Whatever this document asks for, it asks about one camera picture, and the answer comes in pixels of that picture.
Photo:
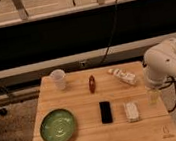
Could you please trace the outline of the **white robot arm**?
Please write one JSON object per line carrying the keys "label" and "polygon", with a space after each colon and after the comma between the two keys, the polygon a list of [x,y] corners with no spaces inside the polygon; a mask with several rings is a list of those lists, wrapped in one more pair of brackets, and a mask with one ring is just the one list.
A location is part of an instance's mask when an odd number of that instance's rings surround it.
{"label": "white robot arm", "polygon": [[168,76],[176,78],[176,38],[169,38],[144,53],[144,80],[151,105],[157,103],[159,90]]}

